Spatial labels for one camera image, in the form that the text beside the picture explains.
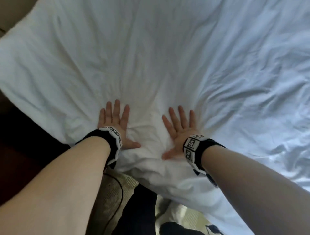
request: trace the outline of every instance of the black pants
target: black pants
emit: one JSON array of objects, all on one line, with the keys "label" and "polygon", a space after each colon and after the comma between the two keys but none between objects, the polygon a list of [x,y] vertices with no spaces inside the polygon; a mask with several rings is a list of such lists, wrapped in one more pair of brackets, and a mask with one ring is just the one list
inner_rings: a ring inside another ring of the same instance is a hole
[{"label": "black pants", "polygon": [[[155,235],[157,194],[139,184],[123,210],[112,235]],[[175,223],[164,223],[160,235],[204,235]]]}]

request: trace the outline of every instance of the white bedsheet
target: white bedsheet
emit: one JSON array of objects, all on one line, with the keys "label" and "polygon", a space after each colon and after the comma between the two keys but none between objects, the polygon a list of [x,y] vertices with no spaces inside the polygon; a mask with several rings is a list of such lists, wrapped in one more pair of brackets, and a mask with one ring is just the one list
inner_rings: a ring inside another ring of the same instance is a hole
[{"label": "white bedsheet", "polygon": [[0,40],[0,88],[38,125],[73,144],[100,108],[131,106],[117,170],[203,212],[228,235],[252,234],[219,189],[172,146],[168,107],[205,134],[310,190],[307,0],[39,0]]}]

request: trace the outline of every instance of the forearm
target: forearm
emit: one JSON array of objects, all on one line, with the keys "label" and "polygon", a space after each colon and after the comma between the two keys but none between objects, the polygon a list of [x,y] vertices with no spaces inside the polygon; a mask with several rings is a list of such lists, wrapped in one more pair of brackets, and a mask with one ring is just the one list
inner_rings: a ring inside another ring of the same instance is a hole
[{"label": "forearm", "polygon": [[208,148],[201,163],[255,234],[310,231],[310,194],[282,175],[220,146]]},{"label": "forearm", "polygon": [[60,155],[0,208],[0,233],[85,234],[109,153],[90,137]]}]

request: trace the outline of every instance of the floor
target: floor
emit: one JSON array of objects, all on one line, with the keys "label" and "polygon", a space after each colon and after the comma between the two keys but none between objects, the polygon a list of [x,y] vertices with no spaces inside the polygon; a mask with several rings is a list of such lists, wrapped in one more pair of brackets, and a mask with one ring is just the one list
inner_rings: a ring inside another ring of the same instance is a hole
[{"label": "floor", "polygon": [[[0,0],[0,37],[20,21],[35,5],[36,0]],[[44,166],[68,149],[48,133],[42,130],[31,119],[14,107],[0,91],[0,205],[18,193]],[[29,139],[27,133],[36,133],[37,138]],[[38,152],[36,146],[45,145],[45,153]],[[124,200],[114,219],[106,227],[104,234],[110,234],[122,210],[133,194],[137,181],[118,174],[112,170],[109,174],[115,176],[124,189]],[[101,187],[92,210],[88,224],[88,235],[103,234],[107,221],[116,211],[120,202],[121,191],[116,181],[103,177]],[[164,199],[158,196],[156,211],[164,204]],[[206,232],[208,221],[197,211],[188,209],[183,222],[187,228]]]}]

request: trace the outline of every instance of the finger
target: finger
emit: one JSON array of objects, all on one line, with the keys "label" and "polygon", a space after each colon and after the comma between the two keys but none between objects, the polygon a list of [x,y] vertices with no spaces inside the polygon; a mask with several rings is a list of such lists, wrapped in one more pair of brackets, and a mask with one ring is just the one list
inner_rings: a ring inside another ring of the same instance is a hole
[{"label": "finger", "polygon": [[171,150],[165,152],[165,153],[162,155],[162,159],[163,159],[163,160],[169,160],[169,159],[175,158],[175,157],[178,156],[178,155],[180,155],[180,154],[178,153],[178,151],[177,151],[175,148],[173,148],[173,149],[171,149]]},{"label": "finger", "polygon": [[112,123],[119,124],[119,112],[121,110],[121,103],[119,100],[115,100],[114,109],[113,109],[113,116],[112,116]]},{"label": "finger", "polygon": [[179,114],[180,114],[181,126],[183,128],[188,128],[188,121],[187,121],[186,114],[184,112],[183,107],[179,106],[178,110],[179,110]]},{"label": "finger", "polygon": [[105,109],[105,124],[112,124],[112,103],[110,101],[107,102]]},{"label": "finger", "polygon": [[191,110],[189,112],[189,127],[193,128],[193,129],[197,129],[196,114],[195,114],[194,110]]},{"label": "finger", "polygon": [[123,144],[123,148],[124,149],[137,149],[137,148],[140,148],[141,147],[141,144],[138,143],[138,142],[134,142],[130,139],[126,139],[125,140],[125,143]]},{"label": "finger", "polygon": [[167,117],[165,115],[162,116],[162,121],[164,122],[164,125],[170,135],[170,137],[174,140],[176,138],[176,130],[174,129],[174,127],[172,126],[172,124],[170,123],[170,121],[167,119]]},{"label": "finger", "polygon": [[179,119],[177,118],[177,116],[175,115],[173,108],[171,108],[171,107],[169,108],[169,114],[170,114],[171,121],[172,121],[174,129],[177,132],[182,130],[183,128],[181,126],[181,123],[180,123]]},{"label": "finger", "polygon": [[129,119],[129,111],[130,111],[130,108],[129,108],[129,105],[127,104],[124,108],[124,112],[123,112],[121,121],[119,123],[119,125],[121,126],[121,128],[123,130],[127,129],[127,124],[128,124],[128,119]]},{"label": "finger", "polygon": [[101,109],[97,128],[103,127],[104,123],[105,123],[105,109]]}]

